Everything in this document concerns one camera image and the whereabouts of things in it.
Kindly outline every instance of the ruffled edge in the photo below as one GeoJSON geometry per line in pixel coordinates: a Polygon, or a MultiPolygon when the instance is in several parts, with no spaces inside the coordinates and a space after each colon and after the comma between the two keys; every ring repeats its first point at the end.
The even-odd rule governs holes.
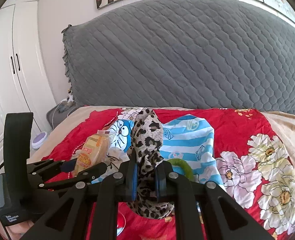
{"type": "Polygon", "coordinates": [[[65,28],[64,30],[62,30],[62,34],[63,34],[63,44],[64,44],[64,56],[62,57],[64,60],[64,65],[65,65],[65,76],[68,78],[68,82],[71,83],[71,78],[70,78],[70,69],[69,69],[69,64],[70,64],[70,59],[68,56],[68,52],[67,52],[67,48],[66,48],[66,31],[68,30],[69,27],[71,27],[72,25],[69,24],[67,28],[65,28]]]}

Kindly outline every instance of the white flower print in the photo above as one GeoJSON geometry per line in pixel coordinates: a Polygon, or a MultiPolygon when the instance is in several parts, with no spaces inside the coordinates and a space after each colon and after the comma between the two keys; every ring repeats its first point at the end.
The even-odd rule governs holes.
{"type": "Polygon", "coordinates": [[[262,176],[267,180],[271,170],[276,167],[284,167],[283,163],[289,154],[277,136],[273,136],[272,140],[266,134],[257,134],[251,136],[252,140],[248,141],[249,156],[252,156],[258,162],[257,169],[262,172],[262,176]]]}
{"type": "Polygon", "coordinates": [[[268,177],[270,183],[262,185],[264,194],[257,201],[260,218],[265,220],[264,228],[275,228],[277,235],[295,230],[295,175],[294,168],[288,164],[283,169],[274,168],[268,177]]]}
{"type": "Polygon", "coordinates": [[[254,201],[253,191],[262,182],[262,174],[253,170],[256,166],[255,159],[248,155],[239,159],[234,152],[222,152],[221,158],[216,159],[216,166],[226,192],[242,208],[250,208],[254,201]]]}
{"type": "Polygon", "coordinates": [[[121,114],[118,116],[118,119],[121,120],[132,120],[134,121],[137,114],[141,112],[143,107],[131,107],[131,108],[122,108],[121,114]]]}

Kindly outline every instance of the plastic bag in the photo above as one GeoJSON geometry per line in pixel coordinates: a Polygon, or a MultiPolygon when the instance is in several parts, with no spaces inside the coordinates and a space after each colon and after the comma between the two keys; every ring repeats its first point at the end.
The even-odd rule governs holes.
{"type": "Polygon", "coordinates": [[[103,162],[107,165],[106,172],[99,178],[94,179],[92,184],[101,182],[108,175],[118,172],[121,163],[126,161],[129,161],[129,157],[124,151],[117,147],[111,147],[108,150],[107,156],[103,160],[103,162]]]}
{"type": "Polygon", "coordinates": [[[98,133],[88,137],[77,157],[73,176],[91,166],[102,162],[111,146],[111,137],[115,135],[109,131],[98,131],[98,133]]]}

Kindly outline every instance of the white cable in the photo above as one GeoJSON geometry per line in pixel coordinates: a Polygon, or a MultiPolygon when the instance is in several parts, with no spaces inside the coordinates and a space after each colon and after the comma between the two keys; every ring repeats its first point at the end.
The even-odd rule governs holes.
{"type": "Polygon", "coordinates": [[[53,123],[53,122],[54,122],[54,114],[55,114],[57,108],[62,104],[63,101],[65,101],[65,100],[62,100],[62,101],[60,102],[60,104],[55,108],[54,113],[53,113],[53,115],[52,115],[52,128],[53,128],[53,130],[54,130],[54,123],[53,123]]]}
{"type": "Polygon", "coordinates": [[[71,113],[73,110],[75,110],[75,108],[76,108],[76,106],[75,106],[70,112],[68,112],[67,117],[70,115],[70,113],[71,113]]]}

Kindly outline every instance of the packaged bread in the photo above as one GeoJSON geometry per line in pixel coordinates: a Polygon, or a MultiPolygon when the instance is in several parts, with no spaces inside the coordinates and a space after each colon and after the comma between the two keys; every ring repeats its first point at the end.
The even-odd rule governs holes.
{"type": "Polygon", "coordinates": [[[111,135],[108,133],[97,133],[86,139],[72,172],[74,176],[104,160],[111,146],[110,137],[111,135]]]}

